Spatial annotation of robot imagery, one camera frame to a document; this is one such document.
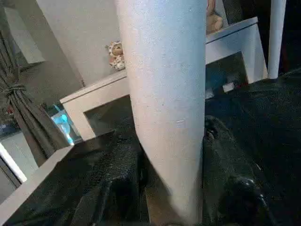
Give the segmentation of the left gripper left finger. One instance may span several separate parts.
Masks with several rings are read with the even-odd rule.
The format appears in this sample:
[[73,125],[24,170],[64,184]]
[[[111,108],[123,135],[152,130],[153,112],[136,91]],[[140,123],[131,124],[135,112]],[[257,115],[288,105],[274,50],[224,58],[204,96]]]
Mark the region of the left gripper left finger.
[[146,225],[147,169],[136,134],[114,131],[91,139],[87,144],[96,150],[83,155],[93,163],[71,225]]

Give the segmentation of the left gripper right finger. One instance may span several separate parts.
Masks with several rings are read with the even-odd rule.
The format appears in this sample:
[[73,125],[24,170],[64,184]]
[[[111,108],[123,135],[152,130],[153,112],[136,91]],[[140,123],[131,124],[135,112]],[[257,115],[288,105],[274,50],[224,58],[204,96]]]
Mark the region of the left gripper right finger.
[[278,225],[250,160],[213,116],[205,117],[202,189],[205,226]]

